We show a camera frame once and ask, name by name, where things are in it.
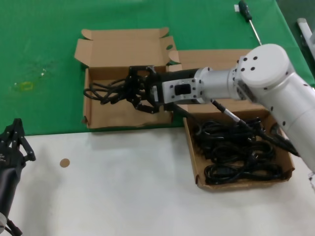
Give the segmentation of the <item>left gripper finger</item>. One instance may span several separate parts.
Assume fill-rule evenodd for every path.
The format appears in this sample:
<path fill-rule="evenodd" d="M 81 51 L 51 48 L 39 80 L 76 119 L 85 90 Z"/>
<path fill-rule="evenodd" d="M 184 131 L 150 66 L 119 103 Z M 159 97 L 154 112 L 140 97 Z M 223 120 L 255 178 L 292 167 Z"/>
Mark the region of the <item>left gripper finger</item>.
<path fill-rule="evenodd" d="M 8 125 L 0 135 L 0 147 L 8 147 L 19 129 L 19 119 L 15 118 L 11 125 Z"/>
<path fill-rule="evenodd" d="M 29 142 L 25 138 L 25 131 L 23 128 L 22 120 L 20 118 L 17 119 L 16 134 L 17 134 L 17 145 L 22 146 L 26 152 L 26 155 L 24 155 L 24 160 L 35 161 L 36 160 L 35 153 L 33 149 L 31 148 Z"/>

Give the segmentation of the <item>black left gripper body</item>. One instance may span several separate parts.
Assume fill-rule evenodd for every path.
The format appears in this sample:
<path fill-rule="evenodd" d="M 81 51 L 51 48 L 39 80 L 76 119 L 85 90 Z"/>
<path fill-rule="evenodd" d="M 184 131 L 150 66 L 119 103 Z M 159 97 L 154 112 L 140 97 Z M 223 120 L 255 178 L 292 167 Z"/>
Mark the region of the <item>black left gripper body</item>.
<path fill-rule="evenodd" d="M 0 169 L 24 168 L 26 166 L 24 156 L 18 149 L 2 147 L 0 149 Z"/>

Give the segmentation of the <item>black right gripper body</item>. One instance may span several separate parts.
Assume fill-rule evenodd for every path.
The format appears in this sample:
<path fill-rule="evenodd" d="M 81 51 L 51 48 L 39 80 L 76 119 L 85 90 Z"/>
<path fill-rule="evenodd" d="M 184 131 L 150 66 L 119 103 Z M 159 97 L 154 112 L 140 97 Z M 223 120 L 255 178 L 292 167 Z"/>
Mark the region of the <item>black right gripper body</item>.
<path fill-rule="evenodd" d="M 175 72 L 157 73 L 154 78 L 145 80 L 145 100 L 150 106 L 166 105 L 170 110 L 171 104 L 192 104 L 197 99 L 197 70 L 188 69 Z"/>

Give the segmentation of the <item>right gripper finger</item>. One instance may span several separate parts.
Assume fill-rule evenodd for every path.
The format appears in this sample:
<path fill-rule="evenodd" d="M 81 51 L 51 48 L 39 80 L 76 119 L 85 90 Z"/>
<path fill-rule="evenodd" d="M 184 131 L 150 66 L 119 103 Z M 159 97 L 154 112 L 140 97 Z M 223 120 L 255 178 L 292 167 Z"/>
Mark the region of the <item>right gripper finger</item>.
<path fill-rule="evenodd" d="M 154 78 L 157 75 L 155 67 L 152 65 L 130 66 L 129 78 L 130 79 L 147 79 Z"/>
<path fill-rule="evenodd" d="M 158 112 L 158 108 L 156 106 L 148 106 L 148 105 L 144 105 L 142 103 L 142 100 L 141 98 L 137 97 L 137 96 L 134 96 L 134 97 L 131 97 L 131 98 L 127 98 L 126 99 L 128 102 L 130 102 L 134 109 L 138 110 L 138 111 L 141 111 L 141 112 L 145 112 L 145 113 L 148 113 L 148 114 L 155 114 Z"/>

